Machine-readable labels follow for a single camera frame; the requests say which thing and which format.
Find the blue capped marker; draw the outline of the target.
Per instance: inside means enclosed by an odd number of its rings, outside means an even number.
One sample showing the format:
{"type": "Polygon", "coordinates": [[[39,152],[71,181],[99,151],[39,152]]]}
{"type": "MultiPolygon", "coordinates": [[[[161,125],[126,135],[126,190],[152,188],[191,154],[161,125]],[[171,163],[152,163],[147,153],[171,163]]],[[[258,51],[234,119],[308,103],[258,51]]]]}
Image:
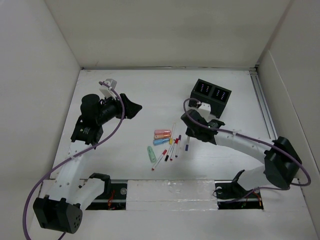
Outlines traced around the blue capped marker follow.
{"type": "Polygon", "coordinates": [[[190,137],[187,136],[186,142],[185,142],[185,151],[186,152],[189,150],[189,144],[190,144],[190,137]]]}

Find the red capped marker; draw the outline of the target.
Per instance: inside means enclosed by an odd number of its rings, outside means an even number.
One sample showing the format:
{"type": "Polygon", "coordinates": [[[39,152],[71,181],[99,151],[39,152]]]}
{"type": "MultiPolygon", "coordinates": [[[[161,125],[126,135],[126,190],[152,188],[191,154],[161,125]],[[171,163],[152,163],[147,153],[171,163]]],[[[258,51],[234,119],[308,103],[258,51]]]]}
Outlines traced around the red capped marker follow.
{"type": "Polygon", "coordinates": [[[174,155],[175,155],[175,147],[176,147],[178,142],[179,142],[179,139],[176,138],[175,141],[174,141],[174,144],[172,146],[172,149],[171,149],[171,153],[170,153],[170,157],[169,157],[170,161],[173,161],[173,158],[174,158],[174,155]]]}

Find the purple capped marker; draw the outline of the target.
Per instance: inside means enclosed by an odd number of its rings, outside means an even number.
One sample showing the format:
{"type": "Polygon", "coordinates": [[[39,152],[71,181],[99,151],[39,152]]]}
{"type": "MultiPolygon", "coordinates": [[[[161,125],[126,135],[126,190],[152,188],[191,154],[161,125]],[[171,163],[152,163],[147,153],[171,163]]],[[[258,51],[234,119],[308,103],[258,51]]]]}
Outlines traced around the purple capped marker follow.
{"type": "Polygon", "coordinates": [[[180,135],[178,136],[178,140],[176,141],[175,155],[174,155],[175,158],[178,158],[178,156],[179,156],[181,138],[182,138],[182,135],[180,134],[180,135]]]}

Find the black capped marker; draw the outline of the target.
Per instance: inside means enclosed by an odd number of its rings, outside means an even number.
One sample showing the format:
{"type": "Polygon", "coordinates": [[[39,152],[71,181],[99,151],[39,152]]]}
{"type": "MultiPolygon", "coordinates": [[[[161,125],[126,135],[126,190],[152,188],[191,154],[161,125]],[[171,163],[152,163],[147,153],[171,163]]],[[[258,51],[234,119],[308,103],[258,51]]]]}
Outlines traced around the black capped marker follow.
{"type": "Polygon", "coordinates": [[[170,147],[169,147],[169,150],[168,150],[168,152],[167,152],[167,154],[166,154],[166,156],[165,156],[165,159],[164,159],[165,162],[167,162],[168,159],[169,159],[169,156],[170,156],[170,154],[171,154],[171,151],[172,151],[172,149],[173,149],[173,147],[174,147],[174,143],[175,143],[175,140],[173,139],[173,140],[172,140],[172,143],[171,143],[171,145],[170,145],[170,147]]]}

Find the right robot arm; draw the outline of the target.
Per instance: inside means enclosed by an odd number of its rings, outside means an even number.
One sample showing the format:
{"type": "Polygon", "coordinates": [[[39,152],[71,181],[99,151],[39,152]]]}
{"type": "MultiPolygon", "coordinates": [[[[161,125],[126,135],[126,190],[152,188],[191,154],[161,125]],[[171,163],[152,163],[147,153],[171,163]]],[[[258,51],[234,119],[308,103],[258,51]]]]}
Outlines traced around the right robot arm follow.
{"type": "Polygon", "coordinates": [[[260,189],[289,190],[302,168],[300,157],[285,137],[265,141],[245,136],[223,129],[222,121],[206,121],[195,109],[184,112],[181,120],[187,126],[188,137],[238,151],[261,162],[261,166],[242,169],[227,183],[217,184],[213,194],[218,199],[236,201],[260,189]]]}

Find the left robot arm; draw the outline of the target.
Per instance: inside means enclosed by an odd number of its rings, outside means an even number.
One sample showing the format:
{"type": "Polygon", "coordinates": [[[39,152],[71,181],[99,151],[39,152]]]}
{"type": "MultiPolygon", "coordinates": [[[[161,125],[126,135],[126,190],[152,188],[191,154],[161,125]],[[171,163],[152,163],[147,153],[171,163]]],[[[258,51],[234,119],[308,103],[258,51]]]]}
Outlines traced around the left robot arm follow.
{"type": "Polygon", "coordinates": [[[103,135],[103,124],[113,118],[132,119],[143,107],[122,93],[101,99],[88,94],[81,99],[79,116],[71,136],[70,160],[59,170],[45,197],[36,198],[33,210],[43,229],[74,234],[82,222],[84,210],[97,197],[111,194],[109,175],[93,173],[80,187],[80,177],[89,160],[88,148],[96,149],[103,135]]]}

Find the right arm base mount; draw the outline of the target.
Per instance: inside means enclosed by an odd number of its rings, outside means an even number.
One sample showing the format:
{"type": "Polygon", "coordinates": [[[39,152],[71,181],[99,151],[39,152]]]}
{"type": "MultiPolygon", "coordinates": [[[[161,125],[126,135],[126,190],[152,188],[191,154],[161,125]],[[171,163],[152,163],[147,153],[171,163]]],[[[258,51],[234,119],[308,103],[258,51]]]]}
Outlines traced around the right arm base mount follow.
{"type": "Polygon", "coordinates": [[[261,194],[256,190],[245,190],[238,184],[244,170],[238,172],[232,180],[216,181],[212,195],[217,199],[219,210],[263,210],[261,194]]]}

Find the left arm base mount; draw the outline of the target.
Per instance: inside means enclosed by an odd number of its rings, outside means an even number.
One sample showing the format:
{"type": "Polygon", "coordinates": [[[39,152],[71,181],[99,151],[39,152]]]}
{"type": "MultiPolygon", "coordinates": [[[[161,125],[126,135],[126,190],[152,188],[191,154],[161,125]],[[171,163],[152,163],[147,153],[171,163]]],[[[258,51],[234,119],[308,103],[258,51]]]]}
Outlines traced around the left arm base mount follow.
{"type": "Polygon", "coordinates": [[[119,211],[125,210],[127,204],[128,181],[111,180],[109,193],[96,197],[86,208],[90,211],[119,211]]]}

